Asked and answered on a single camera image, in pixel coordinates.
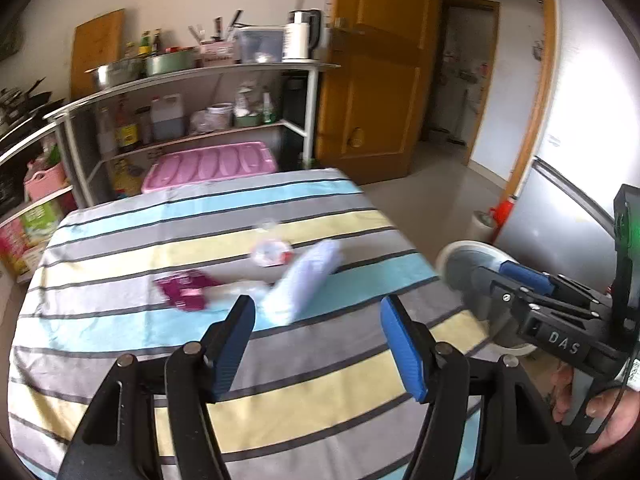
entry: striped tablecloth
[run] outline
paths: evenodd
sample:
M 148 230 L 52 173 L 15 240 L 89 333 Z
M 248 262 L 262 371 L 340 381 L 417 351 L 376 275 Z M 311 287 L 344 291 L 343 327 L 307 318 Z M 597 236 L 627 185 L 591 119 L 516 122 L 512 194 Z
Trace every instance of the striped tablecloth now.
M 34 275 L 15 331 L 8 410 L 15 450 L 54 478 L 102 378 L 123 352 L 168 355 L 224 319 L 233 301 L 200 312 L 169 307 L 152 280 L 199 268 L 223 282 L 273 283 L 283 267 L 248 259 L 254 226 L 281 222 L 300 254 L 340 238 L 344 264 L 286 327 L 257 314 L 232 389 L 209 414 L 239 480 L 399 479 L 425 407 L 410 399 L 380 329 L 380 299 L 397 292 L 414 319 L 464 352 L 484 333 L 414 247 L 336 170 L 185 186 L 77 211 Z M 166 400 L 156 399 L 165 479 L 179 479 Z M 473 462 L 470 410 L 458 464 Z

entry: blue stripe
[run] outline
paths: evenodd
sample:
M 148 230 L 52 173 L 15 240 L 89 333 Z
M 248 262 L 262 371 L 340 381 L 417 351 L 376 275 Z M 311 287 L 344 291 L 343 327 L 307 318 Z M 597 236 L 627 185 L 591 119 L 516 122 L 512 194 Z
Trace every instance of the blue stripe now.
M 228 193 L 217 196 L 201 196 L 192 200 L 162 203 L 140 211 L 132 211 L 110 218 L 102 218 L 80 225 L 60 226 L 54 233 L 49 247 L 81 238 L 112 233 L 122 229 L 140 227 L 162 220 L 215 213 L 238 207 L 264 205 L 282 200 L 293 200 L 328 194 L 354 194 L 362 191 L 349 180 L 294 182 L 287 186 L 268 187 Z
M 294 320 L 334 312 L 435 275 L 425 259 L 415 253 L 332 274 Z M 20 318 L 14 345 L 69 352 L 178 346 L 186 341 L 199 340 L 211 323 L 225 319 L 235 299 L 210 303 L 206 310 L 200 312 L 169 308 L 84 319 Z M 260 312 L 257 298 L 256 301 L 258 312 L 254 331 L 277 326 Z
M 18 455 L 18 458 L 22 460 L 22 463 L 26 466 L 26 468 L 34 475 L 36 475 L 37 478 L 40 478 L 41 480 L 56 480 L 55 476 L 51 476 L 49 473 L 44 472 L 38 466 L 29 462 L 25 457 Z
M 480 429 L 480 410 L 471 415 L 465 424 L 465 433 L 462 436 L 462 446 L 458 455 L 458 466 L 453 478 L 460 478 L 468 473 L 474 466 L 476 460 L 476 446 L 478 445 L 478 434 Z M 407 466 L 403 465 L 395 471 L 388 473 L 380 480 L 402 480 Z

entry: blue gripper pad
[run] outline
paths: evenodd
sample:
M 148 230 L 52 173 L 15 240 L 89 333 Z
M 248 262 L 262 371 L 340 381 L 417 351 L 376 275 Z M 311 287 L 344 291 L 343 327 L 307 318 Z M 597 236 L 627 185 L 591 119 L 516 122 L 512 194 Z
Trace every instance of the blue gripper pad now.
M 529 269 L 529 267 L 521 266 L 514 262 L 503 262 L 500 265 L 499 272 L 507 278 L 522 283 L 542 296 L 551 296 L 553 294 L 554 285 L 549 281 L 549 278 L 541 272 Z
M 251 298 L 247 298 L 247 305 L 242 310 L 238 322 L 231 329 L 231 333 L 227 337 L 219 357 L 216 359 L 216 380 L 213 385 L 213 393 L 216 398 L 221 394 L 226 394 L 231 389 L 231 383 L 233 383 L 238 371 L 242 354 L 244 354 L 246 344 L 249 342 L 251 332 L 254 330 L 255 304 Z
M 428 390 L 424 382 L 422 358 L 411 336 L 409 336 L 409 330 L 402 322 L 398 311 L 388 296 L 382 299 L 380 324 L 396 362 L 396 368 L 398 368 L 404 389 L 418 402 L 424 402 Z

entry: black cable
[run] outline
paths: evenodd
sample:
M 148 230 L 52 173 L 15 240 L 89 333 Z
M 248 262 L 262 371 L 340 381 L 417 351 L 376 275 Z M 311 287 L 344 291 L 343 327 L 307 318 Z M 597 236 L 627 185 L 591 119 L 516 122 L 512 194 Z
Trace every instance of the black cable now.
M 609 410 L 609 413 L 607 413 L 607 416 L 604 418 L 604 420 L 602 421 L 602 424 L 600 425 L 602 430 L 604 430 L 604 428 L 606 428 L 607 424 L 611 420 L 611 417 L 613 416 L 613 413 L 616 411 L 616 408 L 618 407 L 618 405 L 620 403 L 620 400 L 622 400 L 622 395 L 624 395 L 624 393 L 625 393 L 626 384 L 628 383 L 629 377 L 631 376 L 631 370 L 633 369 L 634 362 L 636 361 L 636 358 L 638 357 L 638 350 L 639 349 L 640 349 L 639 346 L 636 344 L 636 346 L 634 347 L 634 350 L 631 352 L 631 355 L 630 355 L 629 361 L 628 361 L 628 366 L 626 367 L 626 370 L 625 370 L 625 375 L 622 377 L 622 386 L 620 386 L 620 391 L 618 392 L 618 394 L 616 396 L 616 400 L 613 402 L 613 406 Z M 576 453 L 574 453 L 573 455 L 570 456 L 570 459 L 573 461 L 574 459 L 578 458 L 585 451 L 587 451 L 587 449 L 589 449 L 590 445 L 591 444 L 587 444 L 586 446 L 582 446 Z

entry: screw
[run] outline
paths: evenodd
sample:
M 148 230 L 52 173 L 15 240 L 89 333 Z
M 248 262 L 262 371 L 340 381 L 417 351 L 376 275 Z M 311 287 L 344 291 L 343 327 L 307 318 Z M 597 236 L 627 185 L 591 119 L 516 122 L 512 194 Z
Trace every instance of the screw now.
M 444 341 L 436 343 L 435 349 L 436 354 L 438 355 L 449 355 L 451 352 L 453 352 L 453 346 L 451 346 L 449 343 L 445 343 Z
M 122 354 L 120 357 L 116 359 L 116 362 L 119 367 L 126 368 L 133 364 L 133 355 L 131 354 Z
M 195 355 L 200 351 L 201 348 L 202 345 L 197 341 L 189 341 L 182 347 L 182 350 L 187 355 Z
M 502 356 L 502 362 L 507 368 L 515 368 L 520 364 L 518 358 L 515 355 L 507 354 Z

